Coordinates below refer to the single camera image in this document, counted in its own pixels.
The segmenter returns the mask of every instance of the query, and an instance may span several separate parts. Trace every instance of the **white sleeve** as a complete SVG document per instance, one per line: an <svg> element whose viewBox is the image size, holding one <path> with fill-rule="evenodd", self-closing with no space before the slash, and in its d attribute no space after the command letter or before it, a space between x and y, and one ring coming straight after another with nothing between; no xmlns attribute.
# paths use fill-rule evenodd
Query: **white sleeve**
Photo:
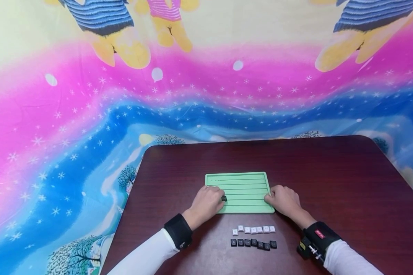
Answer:
<svg viewBox="0 0 413 275"><path fill-rule="evenodd" d="M179 250L165 229L161 229L119 262L108 275L154 275L165 260Z"/></svg>
<svg viewBox="0 0 413 275"><path fill-rule="evenodd" d="M333 275L383 275L342 240L331 243L326 252L324 267Z"/></svg>

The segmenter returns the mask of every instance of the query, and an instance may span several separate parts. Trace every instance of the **fabric backdrop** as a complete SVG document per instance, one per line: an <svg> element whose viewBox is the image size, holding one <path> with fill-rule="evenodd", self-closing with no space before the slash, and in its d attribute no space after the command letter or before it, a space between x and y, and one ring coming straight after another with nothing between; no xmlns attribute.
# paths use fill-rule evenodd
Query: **fabric backdrop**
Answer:
<svg viewBox="0 0 413 275"><path fill-rule="evenodd" d="M0 1L0 275L99 274L150 146L338 135L413 189L413 0Z"/></svg>

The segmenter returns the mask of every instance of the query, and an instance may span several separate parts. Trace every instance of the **green tray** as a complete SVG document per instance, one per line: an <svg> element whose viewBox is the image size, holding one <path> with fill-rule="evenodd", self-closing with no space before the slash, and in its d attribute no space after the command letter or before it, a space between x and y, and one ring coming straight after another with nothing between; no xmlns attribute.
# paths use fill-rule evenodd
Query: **green tray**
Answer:
<svg viewBox="0 0 413 275"><path fill-rule="evenodd" d="M205 185L218 186L227 198L219 214L274 213L263 199L270 194L265 172L206 174Z"/></svg>

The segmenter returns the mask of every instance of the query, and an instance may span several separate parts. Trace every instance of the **wooden tabletop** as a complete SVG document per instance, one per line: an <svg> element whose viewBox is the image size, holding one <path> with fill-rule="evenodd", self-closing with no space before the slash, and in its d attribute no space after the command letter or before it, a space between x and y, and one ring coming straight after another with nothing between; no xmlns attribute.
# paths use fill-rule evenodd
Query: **wooden tabletop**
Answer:
<svg viewBox="0 0 413 275"><path fill-rule="evenodd" d="M149 148L101 274L189 208L205 174L249 171L265 171L270 186L293 188L304 209L385 275L413 274L413 191L374 142L362 136ZM275 234L255 238L277 241L278 249L231 247L238 225L274 225ZM300 237L299 229L278 213L216 215L156 274L328 274L297 254Z"/></svg>

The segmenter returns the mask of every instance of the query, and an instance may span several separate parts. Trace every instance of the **black wrist strap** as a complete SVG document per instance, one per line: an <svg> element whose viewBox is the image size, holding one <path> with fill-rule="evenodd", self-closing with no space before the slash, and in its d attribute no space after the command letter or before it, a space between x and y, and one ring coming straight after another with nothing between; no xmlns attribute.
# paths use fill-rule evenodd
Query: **black wrist strap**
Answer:
<svg viewBox="0 0 413 275"><path fill-rule="evenodd" d="M305 237L307 237L315 248L325 257L327 248L334 241L341 240L332 229L330 229L323 222L316 222L313 225L303 230Z"/></svg>
<svg viewBox="0 0 413 275"><path fill-rule="evenodd" d="M164 225L164 229L172 238L177 249L187 248L191 244L191 235L193 234L193 231L183 215L175 215Z"/></svg>

